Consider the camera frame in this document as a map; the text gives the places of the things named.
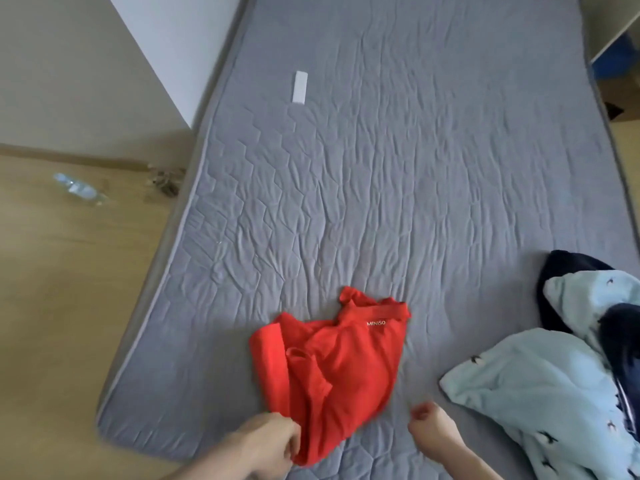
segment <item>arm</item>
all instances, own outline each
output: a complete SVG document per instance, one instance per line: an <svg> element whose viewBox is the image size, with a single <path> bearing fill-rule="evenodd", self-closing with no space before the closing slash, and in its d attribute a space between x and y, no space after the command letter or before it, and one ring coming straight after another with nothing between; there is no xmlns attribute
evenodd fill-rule
<svg viewBox="0 0 640 480"><path fill-rule="evenodd" d="M247 421L209 453L163 480L279 480L300 450L300 427L277 413Z"/></svg>
<svg viewBox="0 0 640 480"><path fill-rule="evenodd" d="M466 446L456 423L436 403L424 403L411 411L409 432L418 450L441 463L454 480L502 480Z"/></svg>

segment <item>red fabric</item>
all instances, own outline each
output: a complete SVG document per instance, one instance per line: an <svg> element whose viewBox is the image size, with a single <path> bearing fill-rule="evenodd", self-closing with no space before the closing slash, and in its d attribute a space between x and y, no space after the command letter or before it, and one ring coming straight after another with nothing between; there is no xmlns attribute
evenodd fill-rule
<svg viewBox="0 0 640 480"><path fill-rule="evenodd" d="M302 427L295 464L327 456L386 406L411 317L405 303L380 302L350 287L335 320L280 314L250 339L269 410Z"/></svg>

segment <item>forearm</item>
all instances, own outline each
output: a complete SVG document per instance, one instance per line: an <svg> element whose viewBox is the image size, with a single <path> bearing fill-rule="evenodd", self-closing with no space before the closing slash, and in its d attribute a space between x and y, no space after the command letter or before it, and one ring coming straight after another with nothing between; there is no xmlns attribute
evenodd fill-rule
<svg viewBox="0 0 640 480"><path fill-rule="evenodd" d="M244 480L252 473L244 444L231 436L163 480Z"/></svg>
<svg viewBox="0 0 640 480"><path fill-rule="evenodd" d="M468 448L459 448L443 462L453 480L502 480L493 469Z"/></svg>

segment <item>bed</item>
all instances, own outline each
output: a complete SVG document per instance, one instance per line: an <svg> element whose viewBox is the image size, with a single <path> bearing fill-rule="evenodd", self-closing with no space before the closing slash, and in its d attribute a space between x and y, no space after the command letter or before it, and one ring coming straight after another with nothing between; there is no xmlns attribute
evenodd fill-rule
<svg viewBox="0 0 640 480"><path fill-rule="evenodd" d="M296 71L305 104L292 104ZM555 248L640 274L579 0L249 0L97 425L187 460L264 408L249 336L332 318L344 285L412 311L386 410L299 479L436 479L406 430L445 405L505 478L501 429L438 379L538 325Z"/></svg>

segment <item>clear water bottle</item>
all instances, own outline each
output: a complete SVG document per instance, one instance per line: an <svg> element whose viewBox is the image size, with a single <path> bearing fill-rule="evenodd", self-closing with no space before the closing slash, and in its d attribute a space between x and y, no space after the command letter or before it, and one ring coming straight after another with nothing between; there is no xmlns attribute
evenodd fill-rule
<svg viewBox="0 0 640 480"><path fill-rule="evenodd" d="M64 188L67 189L67 192L73 195L77 195L83 200L92 202L96 205L101 205L107 201L107 196L101 192L98 192L91 185L82 182L81 180L76 180L75 178L69 177L64 173L56 173L53 178L55 181L59 182Z"/></svg>

